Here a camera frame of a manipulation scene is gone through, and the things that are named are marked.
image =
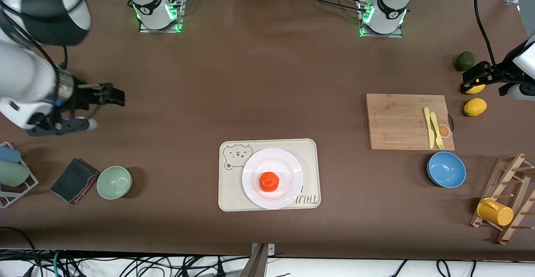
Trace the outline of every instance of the teal cable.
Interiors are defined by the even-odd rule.
[[[56,255],[54,255],[54,274],[56,275],[56,277],[59,277],[59,274],[58,274],[58,256],[59,256],[59,250],[56,252]]]

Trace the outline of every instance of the fork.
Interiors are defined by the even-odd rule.
[[[436,133],[436,138],[435,138],[436,146],[438,146],[440,150],[445,150],[446,148],[444,147],[444,142],[442,142],[442,137],[440,137],[440,130],[438,129],[438,122],[436,121],[436,114],[434,112],[431,112],[430,117],[431,117],[431,122],[433,123],[433,127]]]

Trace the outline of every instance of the table surface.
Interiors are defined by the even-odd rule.
[[[0,225],[41,249],[281,256],[533,260],[535,234],[494,242],[469,221],[496,157],[534,153],[534,104],[478,96],[463,117],[451,63],[462,51],[488,60],[473,0],[412,0],[403,39],[359,37],[351,10],[311,0],[189,0],[183,33],[138,33],[127,0],[88,0],[93,27],[69,48],[69,70],[112,81],[126,107],[109,105],[95,132],[31,138],[0,117],[0,140],[21,150],[40,184],[1,210]],[[350,4],[346,0],[330,0]],[[480,0],[497,60],[527,38],[517,7]],[[57,62],[61,49],[48,48]],[[455,122],[466,182],[439,188],[432,152],[369,148],[365,94],[442,94]],[[219,209],[218,149],[228,140],[311,138],[321,205],[311,210]],[[134,186],[107,201],[94,186],[78,205],[49,189],[73,158],[99,170],[127,167]],[[3,247],[25,241],[2,231]]]

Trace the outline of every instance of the cup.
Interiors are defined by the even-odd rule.
[[[0,183],[16,187],[24,183],[30,175],[30,169],[25,165],[0,160]]]
[[[491,198],[484,198],[477,205],[477,215],[500,226],[506,226],[511,223],[514,214],[506,205]]]
[[[0,146],[0,160],[19,163],[20,152],[9,147]]]

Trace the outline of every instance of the green cup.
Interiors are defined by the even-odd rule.
[[[16,187],[24,183],[30,175],[27,166],[5,160],[0,160],[0,183]]]

